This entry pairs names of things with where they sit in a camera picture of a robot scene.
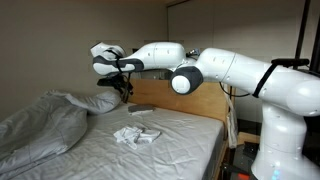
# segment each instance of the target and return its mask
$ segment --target beige wall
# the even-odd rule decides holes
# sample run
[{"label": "beige wall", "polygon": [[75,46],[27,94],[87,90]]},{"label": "beige wall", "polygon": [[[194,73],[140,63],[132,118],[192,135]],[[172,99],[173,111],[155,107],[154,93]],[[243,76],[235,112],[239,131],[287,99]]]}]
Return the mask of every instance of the beige wall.
[{"label": "beige wall", "polygon": [[0,120],[50,89],[80,94],[96,86],[89,49],[99,41],[128,54],[167,37],[162,1],[0,1]]},{"label": "beige wall", "polygon": [[[320,12],[320,1],[311,1],[305,58],[311,57]],[[303,7],[301,0],[190,0],[169,8],[169,40],[186,50],[215,47],[267,62],[294,57]],[[261,122],[261,103],[251,96],[237,98],[238,118]]]}]

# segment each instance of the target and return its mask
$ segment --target mattress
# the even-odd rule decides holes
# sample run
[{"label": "mattress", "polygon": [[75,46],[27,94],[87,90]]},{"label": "mattress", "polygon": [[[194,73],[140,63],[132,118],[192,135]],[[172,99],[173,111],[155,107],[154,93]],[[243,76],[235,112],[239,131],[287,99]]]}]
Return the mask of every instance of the mattress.
[{"label": "mattress", "polygon": [[[223,142],[221,121],[160,108],[130,115],[131,105],[88,116],[88,129],[75,146],[14,179],[200,180],[212,175]],[[161,135],[134,150],[113,136],[128,125]]]}]

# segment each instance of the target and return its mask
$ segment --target bed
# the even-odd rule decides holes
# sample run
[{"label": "bed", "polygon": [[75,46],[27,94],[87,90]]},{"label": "bed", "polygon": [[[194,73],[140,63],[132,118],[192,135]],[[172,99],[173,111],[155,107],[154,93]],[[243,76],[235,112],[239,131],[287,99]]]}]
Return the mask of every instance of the bed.
[{"label": "bed", "polygon": [[[219,85],[204,83],[191,95],[180,96],[165,80],[131,83],[134,95],[129,103],[87,116],[86,132],[68,151],[13,179],[216,179],[226,148],[228,113]],[[130,115],[128,107],[135,104],[156,108]],[[117,143],[113,135],[128,125],[161,134],[154,142],[132,149]]]}]

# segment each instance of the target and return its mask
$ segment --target wooden headboard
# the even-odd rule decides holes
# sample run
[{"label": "wooden headboard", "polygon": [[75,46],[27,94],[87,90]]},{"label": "wooden headboard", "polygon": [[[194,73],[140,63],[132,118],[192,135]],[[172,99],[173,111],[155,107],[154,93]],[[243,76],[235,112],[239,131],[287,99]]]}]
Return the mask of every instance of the wooden headboard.
[{"label": "wooden headboard", "polygon": [[229,106],[219,83],[204,82],[189,95],[176,94],[168,80],[132,79],[129,102],[210,117],[223,121],[227,132]]}]

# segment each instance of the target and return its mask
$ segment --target white towel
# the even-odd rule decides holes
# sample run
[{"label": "white towel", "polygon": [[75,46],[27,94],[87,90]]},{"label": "white towel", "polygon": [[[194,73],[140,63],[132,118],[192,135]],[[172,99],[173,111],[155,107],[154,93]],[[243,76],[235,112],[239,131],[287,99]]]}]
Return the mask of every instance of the white towel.
[{"label": "white towel", "polygon": [[139,144],[152,143],[160,136],[160,131],[126,126],[113,135],[118,143],[123,142],[132,149],[137,149]]}]

